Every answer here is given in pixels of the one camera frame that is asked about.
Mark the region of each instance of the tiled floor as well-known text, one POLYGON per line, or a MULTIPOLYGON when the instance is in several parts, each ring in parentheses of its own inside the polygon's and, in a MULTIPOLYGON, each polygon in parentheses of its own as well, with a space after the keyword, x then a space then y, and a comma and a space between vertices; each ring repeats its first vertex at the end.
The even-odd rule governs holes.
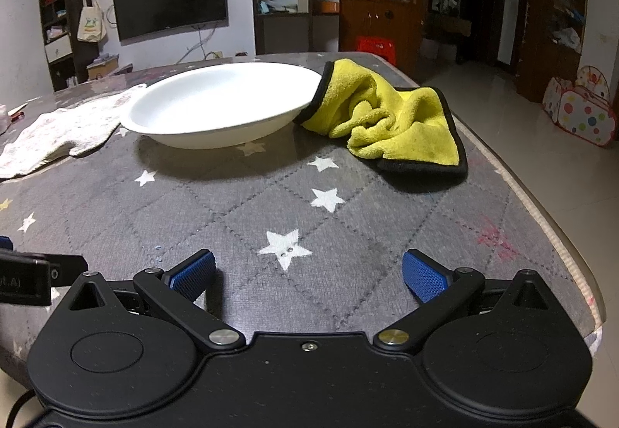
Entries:
MULTIPOLYGON (((600 428, 619 428, 619 143, 600 149, 550 123, 516 94, 508 76, 477 63, 422 63, 419 82, 439 87, 451 109, 512 168, 586 259, 604 295, 607 322, 593 376, 579 404, 600 428)), ((23 388, 0 375, 0 419, 23 388)), ((16 427, 38 411, 30 401, 16 427)))

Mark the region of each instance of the white plate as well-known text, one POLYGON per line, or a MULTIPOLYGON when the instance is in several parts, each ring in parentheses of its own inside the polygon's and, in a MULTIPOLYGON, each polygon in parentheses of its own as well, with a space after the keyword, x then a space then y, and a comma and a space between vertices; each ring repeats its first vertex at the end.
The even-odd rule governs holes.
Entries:
POLYGON ((267 136, 306 107, 321 76, 282 63, 230 63, 190 70, 144 89, 121 123, 171 147, 216 149, 267 136))

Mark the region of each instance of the polka dot play tent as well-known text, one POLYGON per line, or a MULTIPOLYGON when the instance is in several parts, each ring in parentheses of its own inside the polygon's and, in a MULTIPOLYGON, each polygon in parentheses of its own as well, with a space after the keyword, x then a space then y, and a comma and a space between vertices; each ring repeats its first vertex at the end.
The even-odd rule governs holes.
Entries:
POLYGON ((595 145, 603 147, 615 137, 617 117, 610 106, 609 85, 595 67, 578 70, 575 85, 550 79, 542 106, 561 129, 595 145))

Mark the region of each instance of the silver screw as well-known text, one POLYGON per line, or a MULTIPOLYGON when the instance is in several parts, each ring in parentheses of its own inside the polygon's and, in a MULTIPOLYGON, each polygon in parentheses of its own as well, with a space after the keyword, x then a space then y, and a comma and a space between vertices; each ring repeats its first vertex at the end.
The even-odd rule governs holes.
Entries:
POLYGON ((232 344, 239 340, 241 336, 238 332, 230 330, 228 328, 222 328, 221 330, 215 330, 209 334, 209 339, 212 343, 219 346, 225 346, 226 344, 232 344))
POLYGON ((409 337, 410 336, 404 330, 400 330, 398 328, 389 328, 378 334, 378 340, 383 344, 389 344, 390 346, 404 344, 407 340, 409 340, 409 337))
POLYGON ((301 349, 303 351, 316 351, 318 349, 318 345, 315 342, 304 342, 301 345, 301 349))

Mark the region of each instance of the red plastic stool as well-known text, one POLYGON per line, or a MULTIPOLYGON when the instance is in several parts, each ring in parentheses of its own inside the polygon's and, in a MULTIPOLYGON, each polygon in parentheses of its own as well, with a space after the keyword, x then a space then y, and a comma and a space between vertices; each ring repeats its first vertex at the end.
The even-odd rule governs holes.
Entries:
POLYGON ((379 36, 358 36, 357 51, 380 56, 395 66, 395 44, 389 38, 379 36))

